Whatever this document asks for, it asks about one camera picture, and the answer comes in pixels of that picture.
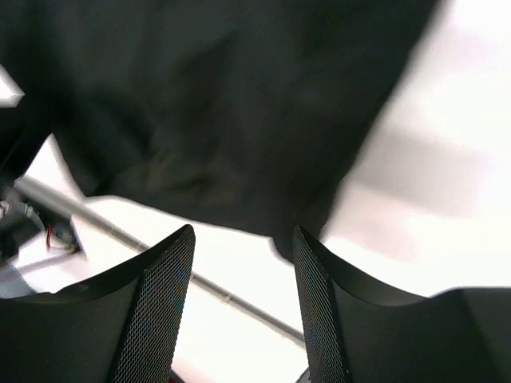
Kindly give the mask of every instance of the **metal rod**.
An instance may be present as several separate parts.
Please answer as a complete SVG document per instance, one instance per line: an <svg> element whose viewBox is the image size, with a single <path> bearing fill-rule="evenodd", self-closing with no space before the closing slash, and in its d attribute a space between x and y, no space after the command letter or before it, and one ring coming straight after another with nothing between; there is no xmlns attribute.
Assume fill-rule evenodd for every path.
<svg viewBox="0 0 511 383"><path fill-rule="evenodd" d="M98 230L104 231L111 235L115 240L122 242L132 249L142 252L149 249L149 246L142 243L138 239L133 238L130 234L122 231L108 220L102 218L100 215L94 213L82 204L66 197L65 195L49 188L48 186L24 176L16 181L14 188L26 195L27 197L35 200L38 203L52 209L58 214L71 218L76 215L91 225L95 226ZM296 345L305 348L305 340L303 334L298 330L292 328L279 319L272 317L268 313L258 309L249 302L243 300L216 285L215 283L207 280L206 278L192 272L190 282L198 286L200 289L207 291L209 294L215 296L220 301L232 305L238 310L243 311L245 314L253 317L254 319L262 322L266 326L272 328L274 331L283 335L287 339L293 341Z"/></svg>

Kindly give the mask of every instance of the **cable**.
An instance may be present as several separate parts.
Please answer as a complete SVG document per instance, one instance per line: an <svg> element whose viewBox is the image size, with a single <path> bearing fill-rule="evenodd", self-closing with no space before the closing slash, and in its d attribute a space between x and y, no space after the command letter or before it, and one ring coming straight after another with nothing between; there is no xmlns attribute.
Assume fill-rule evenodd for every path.
<svg viewBox="0 0 511 383"><path fill-rule="evenodd" d="M64 242L65 246L56 247L52 245L51 239L53 236ZM73 234L68 232L62 233L62 231L59 231L58 227L55 228L53 225L48 225L48 230L46 231L46 250L63 250L66 251L68 255L73 255L80 251L80 247L78 246L77 240Z"/></svg>
<svg viewBox="0 0 511 383"><path fill-rule="evenodd" d="M42 222L39 214L36 213L34 208L31 207L28 203L16 203L14 207L18 208L24 215L26 215L26 218L35 223L35 226L37 226L39 230L43 232L46 231L45 224Z"/></svg>

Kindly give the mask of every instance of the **black jacket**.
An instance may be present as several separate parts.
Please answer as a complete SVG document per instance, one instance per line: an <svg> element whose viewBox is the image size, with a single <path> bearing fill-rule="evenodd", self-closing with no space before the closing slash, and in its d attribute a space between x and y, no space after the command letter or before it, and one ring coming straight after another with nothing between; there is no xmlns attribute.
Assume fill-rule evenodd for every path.
<svg viewBox="0 0 511 383"><path fill-rule="evenodd" d="M86 195L318 235L437 0L2 0L12 181L53 133Z"/></svg>

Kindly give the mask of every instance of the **red wire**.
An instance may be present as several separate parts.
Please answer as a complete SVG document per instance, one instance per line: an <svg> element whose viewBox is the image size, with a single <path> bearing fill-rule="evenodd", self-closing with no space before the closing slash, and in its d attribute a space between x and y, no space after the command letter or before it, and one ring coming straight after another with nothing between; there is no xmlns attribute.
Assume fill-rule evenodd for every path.
<svg viewBox="0 0 511 383"><path fill-rule="evenodd" d="M48 231L46 232L46 250L51 249L51 235L53 234L53 226L48 225Z"/></svg>

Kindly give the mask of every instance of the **perforated mesh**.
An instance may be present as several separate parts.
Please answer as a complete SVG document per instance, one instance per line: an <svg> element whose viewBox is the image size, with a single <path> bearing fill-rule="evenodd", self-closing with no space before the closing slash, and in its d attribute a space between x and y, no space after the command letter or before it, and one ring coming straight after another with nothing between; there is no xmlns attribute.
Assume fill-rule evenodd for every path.
<svg viewBox="0 0 511 383"><path fill-rule="evenodd" d="M295 241L295 273L312 383L349 383L335 322L333 285L301 235Z"/></svg>
<svg viewBox="0 0 511 383"><path fill-rule="evenodd" d="M146 273L114 383L168 383L192 271L193 245L192 231L187 230Z"/></svg>

